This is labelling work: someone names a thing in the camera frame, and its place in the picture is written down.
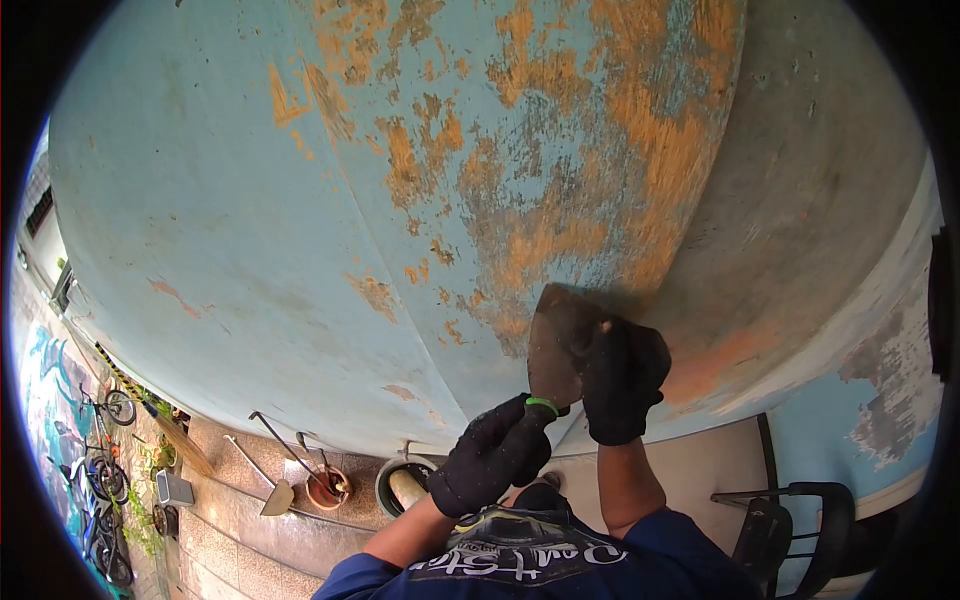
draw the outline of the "wall mural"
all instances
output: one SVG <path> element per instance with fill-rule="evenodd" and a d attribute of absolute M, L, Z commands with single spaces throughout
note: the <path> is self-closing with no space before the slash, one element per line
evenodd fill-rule
<path fill-rule="evenodd" d="M 57 465 L 69 466 L 83 456 L 93 411 L 87 409 L 81 414 L 80 389 L 83 386 L 85 391 L 95 393 L 98 383 L 83 361 L 78 363 L 65 351 L 67 342 L 54 337 L 40 322 L 33 322 L 20 364 L 19 399 L 40 478 L 79 552 L 84 535 L 83 497 L 79 489 L 71 493 Z M 56 464 L 47 460 L 48 456 Z M 86 564 L 96 574 L 93 565 Z M 106 584 L 99 574 L 95 576 Z M 107 589 L 119 597 L 116 588 Z"/>

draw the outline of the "gloved hand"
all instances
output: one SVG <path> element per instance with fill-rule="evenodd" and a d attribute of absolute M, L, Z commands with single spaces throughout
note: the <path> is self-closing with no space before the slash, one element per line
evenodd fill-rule
<path fill-rule="evenodd" d="M 427 478 L 441 513 L 452 518 L 478 513 L 510 484 L 529 484 L 550 460 L 543 427 L 556 416 L 542 406 L 525 410 L 528 397 L 521 394 L 471 421 L 444 465 Z"/>
<path fill-rule="evenodd" d="M 670 372 L 660 333 L 612 317 L 576 353 L 590 436 L 600 445 L 624 445 L 643 435 L 647 411 L 663 400 L 660 386 Z"/>

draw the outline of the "small plant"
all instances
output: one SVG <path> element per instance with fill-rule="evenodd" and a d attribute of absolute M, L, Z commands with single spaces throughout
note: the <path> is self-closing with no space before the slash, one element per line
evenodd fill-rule
<path fill-rule="evenodd" d="M 174 418 L 174 407 L 163 398 L 157 396 L 147 388 L 139 386 L 140 394 L 143 396 L 145 402 L 150 402 L 156 408 L 156 411 L 166 417 L 168 420 L 173 420 Z"/>
<path fill-rule="evenodd" d="M 157 438 L 156 445 L 142 445 L 137 452 L 144 459 L 143 473 L 148 481 L 154 480 L 158 470 L 172 467 L 177 461 L 177 450 L 163 434 Z"/>
<path fill-rule="evenodd" d="M 127 543 L 135 543 L 143 548 L 147 556 L 154 557 L 163 548 L 163 541 L 154 529 L 154 515 L 143 506 L 140 494 L 131 486 L 127 506 L 130 517 L 124 519 L 123 537 Z"/>

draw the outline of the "black chair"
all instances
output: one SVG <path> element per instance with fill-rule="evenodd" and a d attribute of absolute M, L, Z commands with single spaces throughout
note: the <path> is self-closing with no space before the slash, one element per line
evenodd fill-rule
<path fill-rule="evenodd" d="M 823 500 L 820 531 L 793 535 L 793 518 L 780 504 L 770 499 L 781 495 L 818 495 Z M 752 498 L 750 503 L 740 500 Z M 747 510 L 733 559 L 740 562 L 760 581 L 767 584 L 767 598 L 806 600 L 812 598 L 833 577 L 843 560 L 844 550 L 856 520 L 856 505 L 847 486 L 839 483 L 796 482 L 778 490 L 715 493 L 714 502 Z M 793 540 L 818 538 L 813 552 L 788 554 Z M 786 559 L 809 558 L 810 565 L 797 590 L 777 596 L 777 572 Z"/>

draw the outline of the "person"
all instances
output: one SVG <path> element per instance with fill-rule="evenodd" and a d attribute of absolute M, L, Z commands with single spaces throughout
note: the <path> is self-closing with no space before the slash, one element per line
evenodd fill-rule
<path fill-rule="evenodd" d="M 429 494 L 337 564 L 314 600 L 761 597 L 743 567 L 667 508 L 647 462 L 640 436 L 670 368 L 661 336 L 613 318 L 588 337 L 575 366 L 608 535 L 536 477 L 550 444 L 546 423 L 524 417 L 524 394 L 472 421 Z"/>

